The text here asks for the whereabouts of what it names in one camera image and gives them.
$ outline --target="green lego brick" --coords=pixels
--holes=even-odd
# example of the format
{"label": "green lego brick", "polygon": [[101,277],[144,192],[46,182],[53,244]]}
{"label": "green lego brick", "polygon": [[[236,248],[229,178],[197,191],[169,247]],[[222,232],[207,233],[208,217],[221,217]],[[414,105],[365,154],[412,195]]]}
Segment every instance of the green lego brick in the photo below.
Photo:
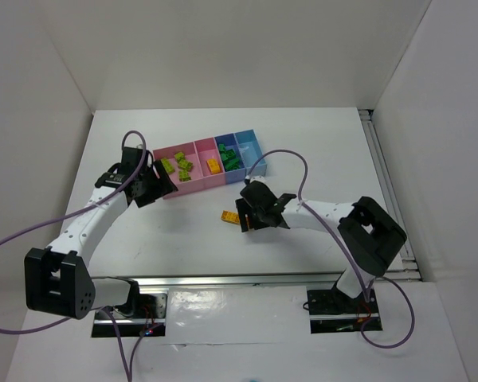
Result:
{"label": "green lego brick", "polygon": [[234,159],[236,157],[236,152],[233,149],[226,151],[227,159]]}
{"label": "green lego brick", "polygon": [[188,172],[186,170],[180,170],[178,172],[178,179],[180,181],[190,181],[191,176],[188,174]]}
{"label": "green lego brick", "polygon": [[235,166],[239,166],[239,158],[231,159],[229,162],[227,162],[225,164],[225,170],[233,170],[233,167]]}
{"label": "green lego brick", "polygon": [[181,160],[186,159],[186,155],[184,155],[184,153],[180,151],[174,155],[174,158],[177,162],[180,162]]}
{"label": "green lego brick", "polygon": [[167,163],[161,162],[161,164],[165,168],[165,171],[167,172],[167,174],[170,175],[171,173],[175,172],[174,167],[169,162],[167,162]]}
{"label": "green lego brick", "polygon": [[181,170],[191,171],[193,168],[193,163],[187,161],[186,159],[181,159],[177,164],[177,167]]}

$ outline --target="white enclosure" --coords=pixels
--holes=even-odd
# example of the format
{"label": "white enclosure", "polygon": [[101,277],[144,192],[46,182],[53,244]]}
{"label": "white enclosure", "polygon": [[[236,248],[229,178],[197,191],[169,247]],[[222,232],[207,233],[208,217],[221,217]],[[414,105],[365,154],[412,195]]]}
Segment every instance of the white enclosure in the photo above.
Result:
{"label": "white enclosure", "polygon": [[429,0],[37,0],[92,109],[374,108]]}
{"label": "white enclosure", "polygon": [[409,236],[478,381],[478,0],[434,0],[374,123]]}

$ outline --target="cable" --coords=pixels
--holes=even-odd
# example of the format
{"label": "cable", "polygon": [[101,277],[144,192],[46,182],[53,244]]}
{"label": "cable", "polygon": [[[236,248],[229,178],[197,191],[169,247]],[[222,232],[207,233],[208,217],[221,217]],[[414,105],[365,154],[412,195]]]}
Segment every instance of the cable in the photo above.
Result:
{"label": "cable", "polygon": [[120,329],[119,329],[119,326],[117,325],[117,321],[113,317],[113,314],[110,313],[109,309],[110,309],[109,306],[105,306],[101,310],[104,313],[106,313],[106,315],[110,318],[110,320],[112,320],[113,330],[115,331],[115,336],[117,337],[117,342],[119,343],[120,359],[122,360],[124,372],[126,373],[127,382],[132,382],[133,381],[133,359],[135,358],[136,350],[138,346],[140,345],[140,342],[142,341],[142,339],[145,337],[147,331],[151,330],[152,327],[147,328],[147,330],[142,330],[140,332],[140,337],[138,338],[138,340],[136,340],[135,346],[133,346],[133,350],[131,352],[131,356],[129,357],[129,366],[127,366],[126,354],[124,352],[124,347],[122,344],[122,337],[120,336]]}
{"label": "cable", "polygon": [[411,304],[411,301],[409,300],[409,297],[407,297],[407,294],[404,292],[404,290],[394,280],[388,279],[386,276],[382,276],[381,279],[384,279],[388,283],[392,283],[393,285],[395,285],[395,287],[398,289],[398,291],[400,291],[400,293],[404,297],[405,301],[407,302],[407,306],[409,307],[409,311],[411,313],[411,327],[409,329],[409,332],[406,334],[406,336],[402,340],[400,340],[396,344],[381,345],[381,344],[376,344],[375,342],[373,342],[365,334],[366,325],[368,324],[368,322],[370,322],[374,318],[370,318],[370,319],[364,321],[364,323],[361,324],[361,328],[359,328],[359,331],[361,332],[361,335],[365,339],[365,341],[368,342],[370,345],[375,346],[376,348],[380,348],[380,349],[394,349],[394,348],[397,348],[398,346],[404,345],[411,338],[411,336],[413,335],[414,324],[415,324],[416,318],[414,317],[413,304]]}
{"label": "cable", "polygon": [[[287,154],[292,154],[292,155],[295,155],[297,156],[299,159],[301,159],[301,161],[303,161],[303,164],[304,164],[304,175],[303,175],[303,180],[301,181],[301,184],[300,184],[300,187],[297,191],[297,198],[299,199],[301,205],[303,207],[306,208],[306,210],[308,210],[327,230],[327,232],[331,235],[331,237],[335,240],[335,242],[338,244],[338,246],[340,247],[340,249],[342,250],[343,254],[345,255],[345,257],[347,257],[347,260],[349,261],[349,264],[351,265],[354,273],[356,274],[356,277],[358,277],[358,281],[359,281],[359,284],[361,285],[361,289],[362,289],[362,292],[363,292],[363,297],[365,298],[365,301],[370,301],[370,291],[371,291],[371,288],[372,286],[374,285],[374,280],[372,280],[368,286],[365,286],[365,283],[361,277],[361,274],[359,273],[359,269],[358,269],[358,266],[356,265],[355,261],[352,259],[352,256],[351,254],[349,253],[349,251],[345,248],[345,246],[343,245],[342,243],[342,240],[339,239],[339,237],[333,232],[333,230],[331,229],[331,227],[329,226],[329,224],[326,223],[326,221],[320,217],[320,215],[315,211],[313,210],[309,205],[307,205],[304,201],[303,201],[303,187],[304,187],[304,184],[306,183],[306,179],[308,177],[308,163],[306,162],[306,159],[304,159],[304,157],[301,155],[301,154],[298,154],[296,153],[295,151],[292,151],[292,150],[286,150],[286,149],[277,149],[277,150],[271,150],[271,151],[268,151],[267,153],[265,153],[264,155],[262,155],[260,158],[258,158],[255,163],[253,163],[253,166],[252,168],[249,170],[248,174],[246,175],[246,180],[249,180],[250,178],[250,174],[253,172],[253,170],[255,169],[255,167],[257,166],[257,164],[262,160],[264,159],[265,157],[267,157],[268,155],[270,154],[274,154],[274,153],[287,153]],[[380,345],[380,344],[376,344],[375,342],[373,342],[372,340],[370,340],[369,338],[366,337],[366,334],[364,333],[364,330],[365,330],[365,327],[366,327],[366,324],[368,324],[368,322],[370,322],[373,318],[370,318],[366,321],[364,321],[364,323],[362,323],[361,325],[361,328],[360,328],[360,332],[361,332],[361,335],[362,337],[365,339],[366,342],[368,342],[370,345],[372,346],[375,346],[376,348],[380,348],[380,349],[394,349],[394,348],[397,348],[398,346],[400,345],[403,345],[405,344],[409,339],[410,337],[413,335],[413,331],[414,331],[414,325],[415,325],[415,321],[416,321],[416,318],[414,316],[414,308],[413,308],[413,304],[411,304],[411,301],[409,300],[409,297],[407,297],[407,294],[404,292],[404,290],[392,279],[388,279],[387,277],[383,276],[381,277],[381,279],[384,279],[386,280],[387,282],[389,283],[392,283],[393,285],[395,285],[397,287],[397,289],[400,291],[400,293],[402,293],[402,296],[404,297],[405,301],[407,302],[407,306],[409,307],[409,311],[411,313],[411,326],[410,326],[410,329],[409,329],[409,332],[407,333],[407,335],[399,342],[397,342],[396,344],[392,344],[392,345]]]}
{"label": "cable", "polygon": [[133,379],[132,379],[132,376],[131,376],[130,369],[127,367],[126,355],[124,354],[124,347],[122,346],[122,338],[120,337],[119,326],[117,325],[117,321],[115,320],[115,317],[113,317],[113,314],[111,314],[108,311],[108,309],[109,309],[109,307],[105,306],[104,308],[101,309],[101,311],[106,313],[106,315],[110,318],[110,320],[112,320],[113,330],[115,331],[115,336],[117,337],[117,342],[119,342],[120,358],[122,359],[122,365],[124,366],[124,371],[126,373],[127,382],[132,382]]}
{"label": "cable", "polygon": [[[95,207],[97,207],[98,205],[102,205],[103,203],[106,203],[107,201],[109,201],[110,199],[112,199],[115,195],[117,195],[118,193],[121,193],[135,178],[136,176],[138,175],[139,171],[142,169],[142,166],[143,166],[143,162],[145,160],[145,157],[147,156],[147,144],[145,143],[145,138],[143,137],[143,135],[141,135],[138,131],[128,131],[123,139],[122,139],[122,145],[121,147],[124,148],[124,145],[125,145],[125,142],[126,142],[126,139],[129,135],[131,134],[136,134],[139,136],[139,138],[141,139],[142,141],[142,145],[143,145],[143,148],[142,148],[142,157],[140,159],[140,163],[138,164],[138,166],[136,167],[135,171],[133,171],[133,173],[131,174],[131,176],[118,188],[116,189],[115,191],[113,191],[112,193],[110,193],[107,197],[104,197],[103,199],[101,199],[100,201],[97,201],[96,203],[92,204],[92,205],[89,205],[88,207],[85,207],[83,209],[79,209],[78,211],[75,211],[75,212],[71,212],[65,216],[62,216],[62,217],[57,217],[57,218],[54,218],[54,219],[50,219],[50,220],[47,220],[47,221],[44,221],[42,223],[39,223],[39,224],[35,224],[31,227],[28,227],[28,228],[25,228],[19,232],[16,232],[10,236],[7,236],[5,239],[2,239],[0,240],[0,246],[2,246],[3,244],[13,240],[13,239],[16,239],[18,238],[19,236],[23,236],[25,235],[26,233],[29,233],[29,232],[32,232],[32,231],[35,231],[36,229],[39,229],[39,228],[43,228],[43,227],[46,227],[47,225],[51,225],[51,224],[55,224],[55,223],[58,223],[60,221],[64,221],[64,220],[67,220],[67,219],[70,219],[71,217],[75,217],[75,216],[78,216],[78,215],[81,215],[82,213],[86,213],[88,211],[90,211],[91,209],[94,209]],[[30,333],[36,333],[36,332],[40,332],[42,330],[46,330],[46,329],[49,329],[49,328],[53,328],[55,325],[59,325],[61,324],[62,322],[66,322],[68,321],[70,318],[63,318],[59,321],[56,321],[56,322],[52,322],[51,324],[48,324],[48,325],[44,325],[44,326],[41,326],[41,327],[38,327],[38,328],[34,328],[34,329],[26,329],[26,330],[9,330],[9,329],[2,329],[0,328],[0,334],[9,334],[9,335],[19,335],[19,334],[30,334]]]}

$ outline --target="white panel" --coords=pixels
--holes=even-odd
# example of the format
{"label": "white panel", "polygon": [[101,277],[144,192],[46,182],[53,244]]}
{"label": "white panel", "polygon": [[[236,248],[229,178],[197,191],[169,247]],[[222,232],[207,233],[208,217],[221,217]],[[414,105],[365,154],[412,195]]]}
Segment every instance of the white panel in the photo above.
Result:
{"label": "white panel", "polygon": [[[0,1],[0,239],[62,214],[90,112],[29,1]],[[23,258],[58,227],[0,249],[0,326],[25,315]],[[17,341],[0,335],[0,381]]]}
{"label": "white panel", "polygon": [[429,0],[37,0],[94,109],[372,108]]}
{"label": "white panel", "polygon": [[[284,147],[307,159],[310,170],[304,197],[338,203],[367,195],[385,206],[354,108],[185,109],[98,111],[69,211],[86,204],[96,179],[119,160],[120,142],[131,128],[145,135],[150,150],[255,129],[264,152]],[[131,145],[138,142],[134,137],[128,140]],[[266,181],[272,191],[294,193],[303,176],[301,161],[287,154],[266,161]],[[97,247],[91,273],[243,275],[345,269],[347,260],[327,233],[266,228],[243,234],[238,226],[223,223],[223,210],[235,210],[243,187],[242,182],[224,185],[159,200],[142,209],[132,205]],[[391,269],[403,269],[400,256]]]}
{"label": "white panel", "polygon": [[478,0],[434,0],[374,113],[421,268],[478,380]]}
{"label": "white panel", "polygon": [[175,344],[296,340],[310,332],[301,309],[307,300],[305,286],[170,290],[167,337]]}
{"label": "white panel", "polygon": [[[413,301],[416,327],[409,343],[399,349],[374,349],[358,333],[310,334],[308,330],[306,335],[294,339],[290,325],[275,341],[256,344],[189,345],[171,341],[169,337],[165,341],[159,337],[145,338],[133,362],[133,380],[466,382],[436,287],[432,283],[404,283],[402,287]],[[377,285],[376,291],[384,330],[368,335],[385,344],[399,341],[409,328],[406,303],[387,283]],[[257,305],[255,298],[250,302]],[[263,319],[272,317],[262,307],[258,313],[266,314]],[[52,321],[53,316],[29,312],[25,328]],[[239,332],[257,333],[261,342],[264,325],[250,325],[252,320],[241,322],[236,318],[234,323]],[[7,382],[123,382],[125,376],[116,339],[91,339],[91,325],[92,317],[88,316],[82,321],[66,322],[56,329],[21,337]],[[135,340],[124,340],[127,358]]]}

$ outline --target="metal frame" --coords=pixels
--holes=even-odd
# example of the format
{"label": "metal frame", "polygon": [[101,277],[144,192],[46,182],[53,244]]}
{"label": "metal frame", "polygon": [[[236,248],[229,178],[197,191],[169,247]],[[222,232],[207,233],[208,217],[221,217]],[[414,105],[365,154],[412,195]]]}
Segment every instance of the metal frame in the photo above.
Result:
{"label": "metal frame", "polygon": [[[377,131],[375,130],[374,123],[371,119],[372,111],[369,110],[359,110],[359,118],[361,119],[361,124],[363,130],[365,131],[366,141],[368,142],[368,147],[372,154],[372,159],[374,161],[375,171],[377,172],[379,184],[381,185],[382,195],[386,202],[386,207],[388,213],[397,221],[397,223],[407,232],[404,225],[404,220],[402,218],[402,213],[398,207],[397,197],[395,196],[393,184],[391,183],[390,173],[386,165],[386,160],[382,153],[381,144],[379,142]],[[401,251],[400,256],[402,259],[409,260],[414,263],[414,253],[413,248],[410,243],[410,238],[407,239],[404,244],[404,248]]]}

